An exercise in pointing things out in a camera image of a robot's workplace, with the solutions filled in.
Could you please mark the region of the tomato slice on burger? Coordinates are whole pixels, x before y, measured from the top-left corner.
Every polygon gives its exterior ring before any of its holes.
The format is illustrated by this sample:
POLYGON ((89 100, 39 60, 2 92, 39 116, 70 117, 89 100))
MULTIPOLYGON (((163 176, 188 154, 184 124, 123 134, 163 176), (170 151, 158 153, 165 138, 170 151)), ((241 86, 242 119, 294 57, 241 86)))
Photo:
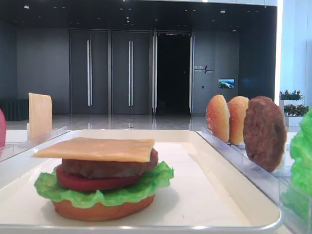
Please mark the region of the tomato slice on burger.
POLYGON ((123 188, 138 182, 141 178, 141 175, 134 175, 129 177, 105 177, 90 179, 66 173, 63 171, 62 165, 57 166, 55 172, 57 181, 61 187, 81 192, 123 188))

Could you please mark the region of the flower planter lower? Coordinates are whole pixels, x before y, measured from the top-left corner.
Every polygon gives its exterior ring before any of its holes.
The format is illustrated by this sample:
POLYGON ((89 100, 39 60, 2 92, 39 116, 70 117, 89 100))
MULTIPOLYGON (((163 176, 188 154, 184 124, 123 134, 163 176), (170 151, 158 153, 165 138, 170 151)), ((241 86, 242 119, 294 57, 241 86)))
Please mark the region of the flower planter lower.
POLYGON ((309 111, 309 106, 303 104, 288 104, 284 107, 285 122, 287 126, 298 126, 304 115, 309 111))

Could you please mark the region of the clear left acrylic rack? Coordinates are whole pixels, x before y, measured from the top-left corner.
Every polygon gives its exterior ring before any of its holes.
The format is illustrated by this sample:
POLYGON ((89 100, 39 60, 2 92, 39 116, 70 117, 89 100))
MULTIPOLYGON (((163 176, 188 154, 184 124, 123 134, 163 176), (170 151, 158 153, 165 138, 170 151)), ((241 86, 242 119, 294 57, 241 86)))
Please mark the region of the clear left acrylic rack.
POLYGON ((67 126, 52 129, 39 137, 28 139, 28 130, 9 130, 7 136, 10 141, 0 148, 0 161, 3 162, 31 148, 37 147, 49 140, 68 132, 67 126))

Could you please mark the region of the left double door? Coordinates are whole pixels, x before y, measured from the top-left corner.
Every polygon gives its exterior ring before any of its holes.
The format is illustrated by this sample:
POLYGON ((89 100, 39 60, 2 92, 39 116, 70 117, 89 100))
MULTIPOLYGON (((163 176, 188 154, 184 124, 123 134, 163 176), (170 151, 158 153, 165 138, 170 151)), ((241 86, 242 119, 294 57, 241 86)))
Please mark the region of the left double door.
POLYGON ((108 33, 70 32, 72 114, 108 113, 108 33))

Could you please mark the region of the flower planter upper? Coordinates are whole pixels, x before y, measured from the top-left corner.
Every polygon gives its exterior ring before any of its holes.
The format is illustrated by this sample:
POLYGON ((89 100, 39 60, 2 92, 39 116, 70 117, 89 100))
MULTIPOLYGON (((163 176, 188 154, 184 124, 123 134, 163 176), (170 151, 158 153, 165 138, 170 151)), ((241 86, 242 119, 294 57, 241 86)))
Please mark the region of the flower planter upper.
POLYGON ((300 105, 304 104, 303 96, 300 90, 288 91, 284 92, 280 91, 279 94, 279 106, 283 108, 286 105, 300 105))

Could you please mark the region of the standing cheese slice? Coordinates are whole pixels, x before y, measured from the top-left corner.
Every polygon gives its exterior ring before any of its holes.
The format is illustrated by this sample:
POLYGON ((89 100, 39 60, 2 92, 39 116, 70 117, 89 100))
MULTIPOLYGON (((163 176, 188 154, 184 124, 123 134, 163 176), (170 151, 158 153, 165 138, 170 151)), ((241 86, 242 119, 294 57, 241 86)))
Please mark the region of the standing cheese slice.
POLYGON ((52 130, 52 99, 49 95, 28 93, 29 137, 37 138, 52 130))

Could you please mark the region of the cheese slice on burger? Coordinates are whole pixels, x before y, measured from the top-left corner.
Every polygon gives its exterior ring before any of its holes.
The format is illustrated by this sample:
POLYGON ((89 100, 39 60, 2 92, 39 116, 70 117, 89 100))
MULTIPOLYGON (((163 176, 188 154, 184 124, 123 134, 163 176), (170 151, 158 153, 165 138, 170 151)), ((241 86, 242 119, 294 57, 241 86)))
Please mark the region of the cheese slice on burger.
POLYGON ((88 161, 149 162, 153 139, 96 139, 76 137, 34 153, 34 158, 61 158, 88 161))

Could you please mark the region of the bottom bun on burger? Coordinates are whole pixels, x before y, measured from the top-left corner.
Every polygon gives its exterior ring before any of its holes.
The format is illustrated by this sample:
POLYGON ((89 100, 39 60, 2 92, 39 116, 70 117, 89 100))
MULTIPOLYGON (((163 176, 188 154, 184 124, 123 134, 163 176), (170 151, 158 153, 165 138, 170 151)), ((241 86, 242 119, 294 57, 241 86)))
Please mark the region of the bottom bun on burger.
POLYGON ((68 200, 53 202, 55 212, 62 217, 79 221, 111 221, 121 219, 146 209, 154 201, 154 195, 139 202, 125 202, 117 206, 96 203, 91 208, 77 208, 68 200))

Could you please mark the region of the standing lettuce leaf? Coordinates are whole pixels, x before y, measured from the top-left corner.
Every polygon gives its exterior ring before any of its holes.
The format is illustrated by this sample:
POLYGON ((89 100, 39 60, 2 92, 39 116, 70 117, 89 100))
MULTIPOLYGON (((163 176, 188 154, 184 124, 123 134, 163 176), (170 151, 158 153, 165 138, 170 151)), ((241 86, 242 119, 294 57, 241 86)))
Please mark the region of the standing lettuce leaf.
POLYGON ((305 221, 312 213, 312 113, 300 122, 300 131, 291 139, 291 185, 281 196, 282 203, 305 221))

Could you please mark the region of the double door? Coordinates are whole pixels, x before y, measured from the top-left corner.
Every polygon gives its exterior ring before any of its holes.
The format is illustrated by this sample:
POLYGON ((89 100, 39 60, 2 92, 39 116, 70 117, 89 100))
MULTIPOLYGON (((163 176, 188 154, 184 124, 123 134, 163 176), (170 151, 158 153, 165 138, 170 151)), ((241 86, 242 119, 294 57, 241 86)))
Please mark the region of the double door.
POLYGON ((149 34, 112 33, 112 113, 149 113, 149 34))
POLYGON ((108 113, 108 33, 70 32, 72 114, 108 113))

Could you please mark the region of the middle double door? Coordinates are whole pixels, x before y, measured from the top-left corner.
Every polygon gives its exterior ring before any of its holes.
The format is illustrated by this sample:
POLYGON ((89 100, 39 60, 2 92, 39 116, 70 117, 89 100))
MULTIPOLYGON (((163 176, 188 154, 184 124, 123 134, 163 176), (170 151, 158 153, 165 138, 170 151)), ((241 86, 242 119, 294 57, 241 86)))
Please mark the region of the middle double door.
POLYGON ((149 113, 149 34, 112 33, 112 113, 149 113))

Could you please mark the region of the standing tomato slice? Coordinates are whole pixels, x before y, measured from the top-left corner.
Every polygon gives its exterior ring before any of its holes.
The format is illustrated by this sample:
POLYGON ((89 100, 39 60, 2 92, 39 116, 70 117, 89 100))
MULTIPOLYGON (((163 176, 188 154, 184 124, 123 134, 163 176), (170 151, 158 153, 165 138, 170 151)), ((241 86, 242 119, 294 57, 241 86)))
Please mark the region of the standing tomato slice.
POLYGON ((0 110, 0 147, 4 147, 6 143, 6 130, 7 130, 7 125, 6 125, 6 120, 5 116, 0 110))

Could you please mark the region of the meat patty on burger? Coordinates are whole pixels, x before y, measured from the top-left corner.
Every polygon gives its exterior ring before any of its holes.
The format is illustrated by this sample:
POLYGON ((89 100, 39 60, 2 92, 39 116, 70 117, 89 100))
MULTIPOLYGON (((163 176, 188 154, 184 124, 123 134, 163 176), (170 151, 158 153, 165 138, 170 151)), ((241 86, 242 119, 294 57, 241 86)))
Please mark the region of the meat patty on burger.
POLYGON ((129 177, 150 171, 157 164, 158 152, 152 149, 150 161, 145 163, 63 159, 62 169, 66 173, 86 178, 129 177))

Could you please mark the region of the flower planter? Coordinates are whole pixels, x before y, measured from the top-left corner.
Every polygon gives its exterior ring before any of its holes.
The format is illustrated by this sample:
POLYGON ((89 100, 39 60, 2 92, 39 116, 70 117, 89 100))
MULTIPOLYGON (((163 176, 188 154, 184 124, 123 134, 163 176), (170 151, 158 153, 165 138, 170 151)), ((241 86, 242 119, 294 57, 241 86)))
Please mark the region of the flower planter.
POLYGON ((309 106, 303 104, 288 104, 284 107, 285 122, 287 126, 298 126, 304 115, 309 111, 309 106))
POLYGON ((300 105, 304 104, 303 96, 300 90, 288 91, 284 92, 280 91, 279 94, 279 106, 283 108, 286 105, 300 105))

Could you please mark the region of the clear acrylic rack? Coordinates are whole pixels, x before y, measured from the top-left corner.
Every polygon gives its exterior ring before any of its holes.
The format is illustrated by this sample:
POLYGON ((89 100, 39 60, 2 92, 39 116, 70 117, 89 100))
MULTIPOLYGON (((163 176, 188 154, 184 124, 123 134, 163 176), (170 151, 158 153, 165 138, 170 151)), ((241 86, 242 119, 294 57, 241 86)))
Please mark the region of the clear acrylic rack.
POLYGON ((198 133, 280 207, 288 231, 294 234, 312 232, 312 197, 291 182, 294 160, 290 157, 290 142, 295 136, 294 132, 287 133, 282 162, 272 173, 248 159, 244 144, 235 146, 225 143, 204 127, 198 133))
POLYGON ((7 136, 10 141, 0 148, 0 161, 3 162, 31 148, 37 147, 49 140, 68 132, 67 126, 52 129, 39 137, 28 139, 28 130, 9 130, 7 136))

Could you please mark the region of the clear right acrylic rack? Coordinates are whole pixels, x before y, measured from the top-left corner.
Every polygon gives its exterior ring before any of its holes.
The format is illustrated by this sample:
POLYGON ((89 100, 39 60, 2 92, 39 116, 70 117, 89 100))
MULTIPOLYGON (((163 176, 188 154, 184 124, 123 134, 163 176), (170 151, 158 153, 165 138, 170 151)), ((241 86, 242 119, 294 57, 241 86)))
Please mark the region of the clear right acrylic rack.
POLYGON ((282 162, 272 173, 248 159, 244 144, 235 146, 225 143, 204 127, 198 133, 280 207, 288 231, 294 234, 312 232, 312 197, 291 182, 294 160, 290 157, 290 142, 295 136, 294 132, 287 133, 282 162))

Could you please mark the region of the wall display screen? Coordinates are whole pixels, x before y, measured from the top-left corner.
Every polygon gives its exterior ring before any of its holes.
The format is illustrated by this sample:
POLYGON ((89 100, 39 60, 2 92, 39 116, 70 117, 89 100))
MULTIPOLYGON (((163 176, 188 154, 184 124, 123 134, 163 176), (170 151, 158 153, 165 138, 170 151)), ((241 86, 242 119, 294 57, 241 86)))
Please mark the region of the wall display screen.
POLYGON ((235 87, 234 79, 219 79, 218 80, 219 89, 233 89, 235 87))

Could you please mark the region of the standing meat patty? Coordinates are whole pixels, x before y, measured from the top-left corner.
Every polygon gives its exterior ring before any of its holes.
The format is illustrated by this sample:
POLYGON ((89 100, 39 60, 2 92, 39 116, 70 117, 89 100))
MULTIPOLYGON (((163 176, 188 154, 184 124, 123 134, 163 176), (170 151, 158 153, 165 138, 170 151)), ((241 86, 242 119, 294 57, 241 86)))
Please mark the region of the standing meat patty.
POLYGON ((257 96, 249 100, 243 139, 249 160, 268 172, 274 171, 280 165, 287 129, 282 110, 271 98, 257 96))

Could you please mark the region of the sesame bun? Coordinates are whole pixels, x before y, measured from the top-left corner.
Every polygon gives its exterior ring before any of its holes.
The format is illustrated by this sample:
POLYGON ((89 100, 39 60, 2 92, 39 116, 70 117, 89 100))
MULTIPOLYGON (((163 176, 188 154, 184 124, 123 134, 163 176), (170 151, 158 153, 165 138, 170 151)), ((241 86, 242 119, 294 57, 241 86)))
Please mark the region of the sesame bun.
POLYGON ((207 128, 224 142, 230 138, 230 111, 223 95, 215 95, 206 108, 207 128))
POLYGON ((229 142, 239 145, 243 142, 243 129, 246 110, 249 99, 244 96, 236 96, 228 102, 230 111, 230 137, 229 142))

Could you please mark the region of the lettuce leaf on burger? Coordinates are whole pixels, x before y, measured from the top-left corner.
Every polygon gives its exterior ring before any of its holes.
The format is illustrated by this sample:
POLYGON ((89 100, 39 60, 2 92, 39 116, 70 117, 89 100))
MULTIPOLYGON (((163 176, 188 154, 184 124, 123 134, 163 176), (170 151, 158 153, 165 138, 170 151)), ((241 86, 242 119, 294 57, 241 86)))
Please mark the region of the lettuce leaf on burger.
POLYGON ((54 202, 68 200, 76 208, 91 208, 96 203, 117 206, 126 202, 136 203, 153 196, 158 188, 170 186, 174 169, 165 161, 145 172, 138 182, 125 188, 110 191, 79 192, 65 189, 57 182, 56 169, 52 173, 40 173, 34 183, 37 194, 54 202))

